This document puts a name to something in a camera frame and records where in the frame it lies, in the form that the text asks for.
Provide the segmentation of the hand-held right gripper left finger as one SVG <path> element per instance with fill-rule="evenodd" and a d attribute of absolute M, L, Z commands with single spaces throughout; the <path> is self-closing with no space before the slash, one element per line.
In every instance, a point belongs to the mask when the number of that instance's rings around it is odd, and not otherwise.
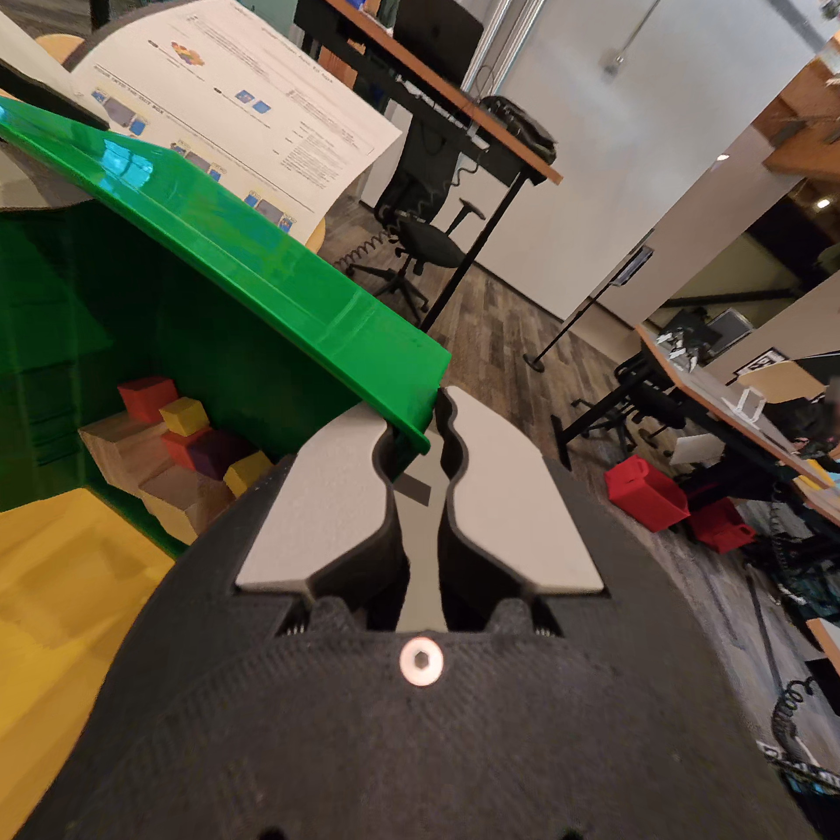
<path fill-rule="evenodd" d="M 361 402 L 304 444 L 248 549 L 244 592 L 337 596 L 368 624 L 396 624 L 410 563 L 392 483 L 395 434 Z"/>

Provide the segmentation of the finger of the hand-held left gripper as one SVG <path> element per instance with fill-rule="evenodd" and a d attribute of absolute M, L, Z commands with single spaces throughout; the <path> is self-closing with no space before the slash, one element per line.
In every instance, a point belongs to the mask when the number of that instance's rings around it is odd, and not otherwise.
<path fill-rule="evenodd" d="M 1 209 L 27 211 L 72 207 L 91 196 L 34 158 L 1 142 Z"/>
<path fill-rule="evenodd" d="M 103 106 L 84 100 L 69 71 L 5 14 L 1 14 L 1 94 L 92 129 L 110 130 Z"/>

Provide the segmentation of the yellow plastic box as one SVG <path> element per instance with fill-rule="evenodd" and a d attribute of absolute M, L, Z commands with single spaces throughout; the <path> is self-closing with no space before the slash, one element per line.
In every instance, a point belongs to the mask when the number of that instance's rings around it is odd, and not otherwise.
<path fill-rule="evenodd" d="M 1 517 L 1 838 L 67 760 L 173 559 L 87 489 Z"/>

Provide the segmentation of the green plastic box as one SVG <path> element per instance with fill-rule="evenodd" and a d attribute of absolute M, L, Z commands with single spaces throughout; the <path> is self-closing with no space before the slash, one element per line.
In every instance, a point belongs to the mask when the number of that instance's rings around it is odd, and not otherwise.
<path fill-rule="evenodd" d="M 7 98 L 2 151 L 88 196 L 2 211 L 2 511 L 85 489 L 180 553 L 77 433 L 149 375 L 272 458 L 358 402 L 428 452 L 450 353 L 194 165 Z"/>

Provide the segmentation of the long wooden desk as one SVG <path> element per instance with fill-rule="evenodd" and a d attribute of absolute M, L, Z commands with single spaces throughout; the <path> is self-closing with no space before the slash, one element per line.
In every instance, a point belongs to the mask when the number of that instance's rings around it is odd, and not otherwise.
<path fill-rule="evenodd" d="M 725 445 L 736 449 L 742 456 L 762 468 L 773 478 L 789 482 L 803 476 L 812 487 L 794 486 L 794 491 L 816 515 L 839 525 L 838 489 L 823 472 L 809 464 L 795 445 L 782 435 L 763 414 L 755 419 L 736 409 L 738 400 L 750 399 L 749 388 L 723 385 L 703 369 L 688 371 L 669 358 L 664 343 L 657 343 L 656 336 L 643 324 L 634 328 L 642 340 L 640 365 L 631 372 L 626 382 L 619 384 L 583 415 L 578 416 L 567 428 L 552 415 L 550 421 L 562 465 L 571 469 L 568 444 L 622 401 L 631 387 L 652 371 L 661 371 L 672 382 L 683 398 L 679 410 L 693 423 L 716 435 Z"/>

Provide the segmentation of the red plastic bin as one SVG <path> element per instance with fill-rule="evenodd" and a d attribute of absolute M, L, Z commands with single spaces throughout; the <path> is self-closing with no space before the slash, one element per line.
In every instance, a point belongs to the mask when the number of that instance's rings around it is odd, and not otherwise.
<path fill-rule="evenodd" d="M 728 497 L 692 512 L 686 524 L 696 541 L 717 554 L 740 550 L 756 536 Z"/>
<path fill-rule="evenodd" d="M 639 455 L 604 474 L 609 501 L 650 532 L 661 532 L 690 516 L 684 491 Z"/>

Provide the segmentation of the black floor stand with sign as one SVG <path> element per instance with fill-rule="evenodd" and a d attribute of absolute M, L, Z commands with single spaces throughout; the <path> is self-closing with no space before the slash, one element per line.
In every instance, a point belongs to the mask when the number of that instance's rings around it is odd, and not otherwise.
<path fill-rule="evenodd" d="M 571 330 L 571 328 L 581 320 L 581 318 L 601 299 L 605 292 L 610 288 L 619 288 L 625 286 L 630 279 L 632 279 L 639 270 L 650 260 L 654 254 L 654 249 L 649 245 L 638 245 L 635 250 L 625 258 L 624 262 L 614 270 L 614 272 L 606 278 L 602 284 L 586 299 L 584 303 L 575 311 L 575 313 L 563 321 L 559 332 L 554 338 L 548 342 L 544 349 L 538 353 L 525 353 L 522 356 L 524 363 L 533 371 L 537 373 L 544 372 L 543 358 L 551 351 L 551 349 Z"/>

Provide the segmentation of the pile of coloured wooden cubes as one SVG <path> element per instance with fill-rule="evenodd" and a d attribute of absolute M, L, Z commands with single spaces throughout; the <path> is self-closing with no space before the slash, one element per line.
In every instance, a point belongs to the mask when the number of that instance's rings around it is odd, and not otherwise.
<path fill-rule="evenodd" d="M 163 531 L 193 544 L 273 464 L 211 425 L 204 405 L 160 375 L 117 387 L 123 410 L 78 429 L 105 483 L 138 499 Z"/>

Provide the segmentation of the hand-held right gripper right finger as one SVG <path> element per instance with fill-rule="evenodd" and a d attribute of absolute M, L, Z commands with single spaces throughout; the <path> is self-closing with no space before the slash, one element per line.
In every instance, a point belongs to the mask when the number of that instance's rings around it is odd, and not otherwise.
<path fill-rule="evenodd" d="M 437 535 L 444 619 L 487 621 L 506 599 L 602 595 L 604 582 L 540 449 L 455 385 L 435 422 L 448 486 Z"/>

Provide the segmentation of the black office chair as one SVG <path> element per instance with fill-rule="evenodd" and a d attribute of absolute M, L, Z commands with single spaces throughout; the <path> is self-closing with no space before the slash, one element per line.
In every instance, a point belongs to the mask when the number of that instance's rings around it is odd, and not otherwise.
<path fill-rule="evenodd" d="M 643 352 L 620 363 L 614 370 L 614 377 L 619 385 L 630 381 L 633 383 L 615 405 L 598 416 L 596 423 L 581 431 L 581 437 L 588 439 L 595 431 L 615 431 L 619 448 L 627 457 L 637 448 L 628 422 L 638 426 L 645 419 L 653 419 L 658 423 L 652 433 L 644 429 L 639 431 L 640 438 L 653 449 L 658 448 L 656 437 L 665 430 L 686 429 L 687 419 L 680 408 L 681 399 L 678 395 L 670 394 L 674 388 L 673 383 L 666 374 L 655 368 Z"/>
<path fill-rule="evenodd" d="M 455 244 L 451 234 L 468 215 L 475 215 L 485 221 L 487 216 L 478 207 L 464 198 L 460 200 L 461 207 L 453 222 L 441 230 L 405 209 L 391 208 L 378 202 L 374 209 L 374 217 L 383 227 L 384 239 L 395 245 L 395 256 L 405 257 L 399 270 L 381 269 L 362 266 L 352 260 L 361 251 L 357 248 L 337 261 L 337 266 L 343 267 L 343 273 L 352 278 L 356 272 L 363 272 L 372 277 L 385 280 L 384 286 L 374 293 L 375 298 L 384 294 L 400 292 L 406 305 L 410 309 L 416 326 L 422 321 L 421 313 L 428 311 L 428 298 L 408 279 L 407 270 L 414 264 L 413 273 L 421 276 L 426 265 L 440 268 L 457 268 L 465 258 L 465 253 Z"/>

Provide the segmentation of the wooden desk with black legs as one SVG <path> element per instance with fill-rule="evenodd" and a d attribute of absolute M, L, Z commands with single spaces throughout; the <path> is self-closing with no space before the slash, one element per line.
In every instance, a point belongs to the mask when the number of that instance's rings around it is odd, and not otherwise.
<path fill-rule="evenodd" d="M 427 332 L 524 183 L 537 186 L 551 180 L 559 184 L 561 175 L 461 87 L 441 78 L 397 43 L 375 17 L 352 3 L 298 2 L 294 23 L 304 33 L 306 52 L 317 43 L 319 51 L 329 51 L 373 91 L 383 92 L 413 115 L 395 173 L 375 207 L 383 201 L 433 224 L 450 189 L 459 186 L 460 175 L 475 173 L 458 163 L 462 157 L 508 187 L 489 218 L 483 221 L 468 215 L 451 234 L 465 258 L 418 325 Z"/>

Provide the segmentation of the printed instruction sheet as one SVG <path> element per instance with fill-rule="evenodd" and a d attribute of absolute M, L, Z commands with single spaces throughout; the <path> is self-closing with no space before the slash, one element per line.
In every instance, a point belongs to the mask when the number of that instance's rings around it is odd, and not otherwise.
<path fill-rule="evenodd" d="M 115 130 L 179 154 L 303 245 L 403 135 L 239 2 L 137 9 L 67 68 Z"/>

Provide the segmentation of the black bag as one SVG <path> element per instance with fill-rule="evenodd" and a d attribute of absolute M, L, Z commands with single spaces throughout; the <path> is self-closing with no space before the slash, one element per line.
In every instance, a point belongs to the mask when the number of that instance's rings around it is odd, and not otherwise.
<path fill-rule="evenodd" d="M 554 163 L 557 155 L 554 137 L 515 102 L 493 94 L 480 99 L 479 107 L 546 164 Z"/>

